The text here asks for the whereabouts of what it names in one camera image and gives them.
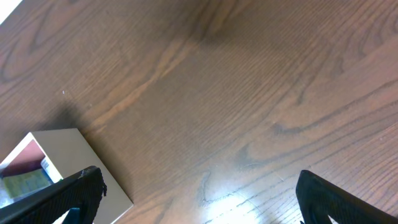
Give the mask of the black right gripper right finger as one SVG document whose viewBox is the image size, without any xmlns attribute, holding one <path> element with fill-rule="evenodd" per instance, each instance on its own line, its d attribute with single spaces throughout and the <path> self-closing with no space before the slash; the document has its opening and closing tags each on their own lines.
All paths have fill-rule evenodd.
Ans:
<svg viewBox="0 0 398 224">
<path fill-rule="evenodd" d="M 309 170 L 300 172 L 295 192 L 304 224 L 397 223 L 396 217 Z"/>
</svg>

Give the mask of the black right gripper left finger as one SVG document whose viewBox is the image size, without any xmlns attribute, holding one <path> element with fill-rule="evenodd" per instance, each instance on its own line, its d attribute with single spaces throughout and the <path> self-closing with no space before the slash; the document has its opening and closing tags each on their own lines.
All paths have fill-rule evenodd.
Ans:
<svg viewBox="0 0 398 224">
<path fill-rule="evenodd" d="M 106 195 L 101 169 L 89 166 L 1 209 L 1 223 L 93 223 Z"/>
</svg>

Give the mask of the green white soap packet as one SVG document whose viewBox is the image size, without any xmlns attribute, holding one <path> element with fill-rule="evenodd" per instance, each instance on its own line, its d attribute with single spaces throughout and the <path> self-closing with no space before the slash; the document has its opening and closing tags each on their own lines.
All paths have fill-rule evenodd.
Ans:
<svg viewBox="0 0 398 224">
<path fill-rule="evenodd" d="M 43 158 L 1 166 L 1 205 L 14 203 L 53 184 Z"/>
</svg>

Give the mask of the white box with pink interior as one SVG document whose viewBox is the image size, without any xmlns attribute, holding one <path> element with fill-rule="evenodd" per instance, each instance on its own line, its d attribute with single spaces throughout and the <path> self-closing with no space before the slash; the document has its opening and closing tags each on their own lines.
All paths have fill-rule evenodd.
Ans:
<svg viewBox="0 0 398 224">
<path fill-rule="evenodd" d="M 134 204 L 76 128 L 30 132 L 1 162 L 1 171 L 43 168 L 56 183 L 89 166 L 101 169 L 107 186 L 93 223 L 116 223 Z"/>
</svg>

